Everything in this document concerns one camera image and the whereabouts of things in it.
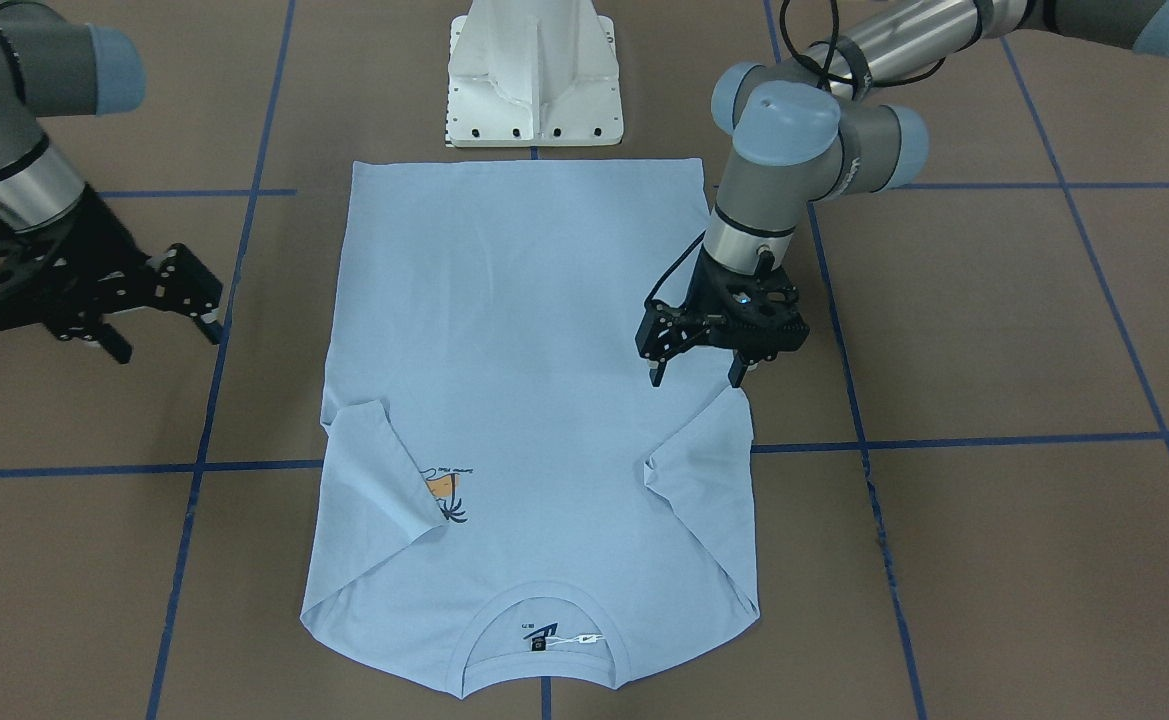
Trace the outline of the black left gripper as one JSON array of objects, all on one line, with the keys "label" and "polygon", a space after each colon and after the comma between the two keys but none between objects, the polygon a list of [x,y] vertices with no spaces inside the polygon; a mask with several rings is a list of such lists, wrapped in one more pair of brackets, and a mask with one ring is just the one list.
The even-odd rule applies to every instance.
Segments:
[{"label": "black left gripper", "polygon": [[[696,263],[690,274],[685,299],[679,305],[667,304],[658,299],[657,293],[672,274],[680,270],[689,258]],[[770,272],[780,265],[773,263],[772,254],[762,255],[762,274]],[[729,349],[725,346],[724,331],[727,324],[724,314],[725,286],[727,275],[736,274],[721,263],[712,259],[704,250],[686,250],[675,261],[660,279],[653,284],[652,291],[643,302],[644,316],[636,332],[636,352],[648,361],[649,381],[656,388],[663,383],[667,372],[667,360],[684,354],[690,348],[710,346]],[[732,354],[732,364],[727,371],[727,382],[732,388],[740,388],[743,378],[758,364],[752,356]]]}]

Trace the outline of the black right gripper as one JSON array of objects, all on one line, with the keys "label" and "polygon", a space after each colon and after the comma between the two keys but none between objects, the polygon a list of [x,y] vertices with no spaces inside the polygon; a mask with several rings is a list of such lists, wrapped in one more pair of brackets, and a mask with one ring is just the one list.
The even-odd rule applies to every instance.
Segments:
[{"label": "black right gripper", "polygon": [[154,307],[191,319],[212,345],[222,341],[217,277],[182,243],[146,255],[89,184],[63,217],[16,238],[35,270],[4,302],[4,328],[50,321],[58,341],[87,342],[124,365],[131,342],[101,316]]}]

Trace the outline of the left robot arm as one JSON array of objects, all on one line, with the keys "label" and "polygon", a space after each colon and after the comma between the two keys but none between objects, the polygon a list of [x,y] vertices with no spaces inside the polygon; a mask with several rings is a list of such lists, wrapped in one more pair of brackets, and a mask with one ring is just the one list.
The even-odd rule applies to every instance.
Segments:
[{"label": "left robot arm", "polygon": [[741,63],[715,83],[711,113],[731,150],[680,304],[649,293],[635,345],[660,386],[699,346],[731,352],[727,382],[803,346],[809,328],[782,259],[808,202],[909,184],[931,132],[881,88],[931,78],[950,56],[1018,29],[1169,58],[1169,1],[904,1],[772,67]]}]

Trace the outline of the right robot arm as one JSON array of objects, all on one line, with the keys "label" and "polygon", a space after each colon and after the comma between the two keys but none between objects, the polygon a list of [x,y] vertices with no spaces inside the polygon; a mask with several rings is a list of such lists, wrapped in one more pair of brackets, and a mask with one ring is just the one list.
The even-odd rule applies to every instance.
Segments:
[{"label": "right robot arm", "polygon": [[151,307],[222,340],[217,277],[181,243],[141,251],[43,127],[127,113],[146,88],[126,33],[72,23],[41,1],[0,1],[0,332],[40,325],[127,364],[131,342],[108,316]]}]

